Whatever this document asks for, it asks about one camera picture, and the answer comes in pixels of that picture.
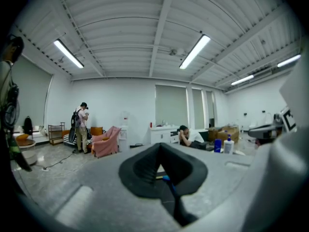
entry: man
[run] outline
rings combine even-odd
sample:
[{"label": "man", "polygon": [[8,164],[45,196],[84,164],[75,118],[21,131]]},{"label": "man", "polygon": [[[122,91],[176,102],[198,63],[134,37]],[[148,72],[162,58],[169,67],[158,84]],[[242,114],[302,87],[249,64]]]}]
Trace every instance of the man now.
[{"label": "man", "polygon": [[0,111],[2,111],[7,103],[8,92],[11,87],[12,65],[18,60],[24,49],[24,42],[21,37],[15,37],[8,41],[0,63]]},{"label": "man", "polygon": [[194,129],[188,129],[186,126],[180,126],[179,130],[179,140],[180,144],[183,146],[197,149],[198,145],[204,142],[201,134]]},{"label": "man", "polygon": [[[85,113],[85,109],[87,108],[87,103],[83,102],[79,107],[75,109],[77,112],[78,117],[80,119],[80,126],[76,129],[77,135],[77,148],[78,152],[81,153],[84,151],[84,154],[89,153],[87,150],[87,128],[86,128],[86,121],[88,120],[89,113]],[[83,149],[81,149],[81,139],[83,139]]]}]

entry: white ceiling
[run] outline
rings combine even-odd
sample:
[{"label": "white ceiling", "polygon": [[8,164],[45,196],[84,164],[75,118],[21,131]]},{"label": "white ceiling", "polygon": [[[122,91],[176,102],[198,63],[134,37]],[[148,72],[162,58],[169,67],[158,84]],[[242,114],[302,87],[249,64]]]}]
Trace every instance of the white ceiling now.
[{"label": "white ceiling", "polygon": [[[163,78],[221,89],[297,54],[304,35],[284,0],[30,0],[15,25],[71,80]],[[180,70],[200,31],[210,43]],[[83,69],[62,58],[58,38]]]}]

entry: fluorescent light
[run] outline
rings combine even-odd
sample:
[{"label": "fluorescent light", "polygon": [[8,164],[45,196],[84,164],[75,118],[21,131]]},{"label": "fluorescent light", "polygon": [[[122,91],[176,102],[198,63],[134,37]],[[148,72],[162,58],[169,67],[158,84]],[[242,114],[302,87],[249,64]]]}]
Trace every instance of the fluorescent light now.
[{"label": "fluorescent light", "polygon": [[296,55],[296,56],[294,56],[294,57],[292,57],[292,58],[289,58],[289,59],[287,59],[287,60],[285,60],[285,61],[283,61],[283,62],[280,62],[277,66],[278,66],[278,67],[282,67],[283,65],[289,64],[289,63],[291,63],[291,62],[293,62],[293,61],[296,61],[296,60],[298,60],[299,58],[300,58],[300,54],[298,54],[298,55]]},{"label": "fluorescent light", "polygon": [[195,44],[195,46],[192,48],[192,50],[189,52],[188,56],[184,59],[183,63],[179,66],[180,69],[184,70],[188,67],[188,65],[192,62],[192,60],[199,54],[199,52],[206,46],[206,44],[211,39],[207,37],[205,34],[202,35],[202,37],[199,38],[198,42]]},{"label": "fluorescent light", "polygon": [[236,84],[238,84],[238,83],[243,83],[243,82],[248,81],[248,80],[250,80],[250,79],[252,79],[252,78],[254,78],[253,75],[248,75],[248,76],[246,76],[245,78],[242,78],[242,79],[240,79],[240,80],[238,80],[238,81],[235,81],[235,82],[231,83],[231,85],[236,85]]},{"label": "fluorescent light", "polygon": [[84,65],[73,55],[73,53],[62,43],[60,39],[54,42],[55,46],[59,48],[78,68],[83,68]]}]

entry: black backpack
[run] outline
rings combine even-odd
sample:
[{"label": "black backpack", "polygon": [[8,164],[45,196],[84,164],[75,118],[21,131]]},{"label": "black backpack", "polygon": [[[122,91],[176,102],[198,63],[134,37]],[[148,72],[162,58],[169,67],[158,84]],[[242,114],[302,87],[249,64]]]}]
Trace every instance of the black backpack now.
[{"label": "black backpack", "polygon": [[29,116],[25,119],[23,129],[24,129],[25,134],[32,135],[33,126],[32,126],[31,118]]},{"label": "black backpack", "polygon": [[73,128],[79,128],[79,126],[81,125],[81,120],[78,116],[79,111],[81,111],[81,109],[79,109],[78,111],[74,111],[72,118],[71,118],[71,127]]}]

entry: black rubber mount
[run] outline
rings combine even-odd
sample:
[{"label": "black rubber mount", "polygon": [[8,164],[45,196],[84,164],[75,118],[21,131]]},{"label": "black rubber mount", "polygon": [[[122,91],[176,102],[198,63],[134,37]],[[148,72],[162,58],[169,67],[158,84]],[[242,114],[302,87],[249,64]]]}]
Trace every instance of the black rubber mount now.
[{"label": "black rubber mount", "polygon": [[195,193],[208,173],[207,167],[200,160],[160,143],[125,160],[119,168],[119,177],[136,196],[160,198],[155,186],[160,164],[175,186],[177,196]]}]

